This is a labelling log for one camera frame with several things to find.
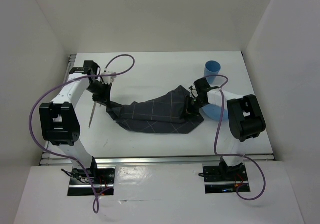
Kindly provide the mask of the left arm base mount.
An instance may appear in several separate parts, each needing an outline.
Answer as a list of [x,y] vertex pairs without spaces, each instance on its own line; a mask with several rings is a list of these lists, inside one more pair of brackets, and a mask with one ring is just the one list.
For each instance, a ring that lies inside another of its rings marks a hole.
[[[104,196],[114,195],[115,170],[115,167],[99,168],[97,169],[96,177],[90,176],[97,194]],[[84,173],[76,173],[75,169],[66,171],[62,168],[61,171],[69,177],[68,196],[94,195],[89,179]]]

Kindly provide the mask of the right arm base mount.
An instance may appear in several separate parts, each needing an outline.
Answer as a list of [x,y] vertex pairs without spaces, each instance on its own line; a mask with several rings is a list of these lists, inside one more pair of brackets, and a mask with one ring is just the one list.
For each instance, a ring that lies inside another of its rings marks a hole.
[[243,163],[230,167],[221,158],[219,165],[203,166],[198,176],[204,179],[206,194],[250,192],[250,184]]

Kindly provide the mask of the dark grey checked cloth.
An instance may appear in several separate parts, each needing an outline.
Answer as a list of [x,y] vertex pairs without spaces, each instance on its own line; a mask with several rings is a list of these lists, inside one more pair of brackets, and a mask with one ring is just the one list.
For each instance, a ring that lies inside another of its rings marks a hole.
[[106,111],[123,129],[151,134],[189,134],[204,122],[201,114],[186,113],[190,92],[179,85],[163,96],[122,105],[111,102]]

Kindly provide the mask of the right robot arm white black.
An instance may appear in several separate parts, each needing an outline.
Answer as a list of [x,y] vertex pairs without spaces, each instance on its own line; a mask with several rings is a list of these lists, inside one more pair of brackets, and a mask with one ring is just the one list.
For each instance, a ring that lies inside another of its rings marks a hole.
[[[196,115],[200,108],[208,105],[217,107],[219,121],[214,139],[214,153],[220,156],[218,174],[224,180],[231,179],[242,166],[246,155],[246,144],[265,131],[266,123],[257,97],[254,94],[238,95],[224,91],[222,86],[211,86],[205,77],[196,80],[190,86],[190,95],[186,97],[185,113]],[[230,151],[218,153],[218,138],[223,117],[227,113],[229,131],[232,134]]]

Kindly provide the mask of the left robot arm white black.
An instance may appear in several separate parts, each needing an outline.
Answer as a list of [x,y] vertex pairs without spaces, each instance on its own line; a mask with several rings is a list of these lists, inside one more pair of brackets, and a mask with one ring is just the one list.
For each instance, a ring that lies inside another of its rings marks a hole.
[[95,103],[107,105],[110,101],[114,72],[104,72],[98,77],[100,66],[93,60],[86,60],[82,67],[73,67],[69,72],[69,84],[49,103],[41,103],[40,122],[43,138],[57,146],[66,156],[71,157],[71,176],[82,177],[87,183],[99,178],[98,165],[80,140],[81,126],[75,107],[84,91],[93,94]]

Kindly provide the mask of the blue plastic plate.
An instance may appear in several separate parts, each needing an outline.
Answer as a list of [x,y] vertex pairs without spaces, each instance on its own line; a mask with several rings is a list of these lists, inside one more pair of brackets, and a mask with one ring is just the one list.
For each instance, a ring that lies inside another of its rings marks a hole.
[[202,107],[204,113],[212,120],[219,121],[221,118],[221,106],[208,104]]

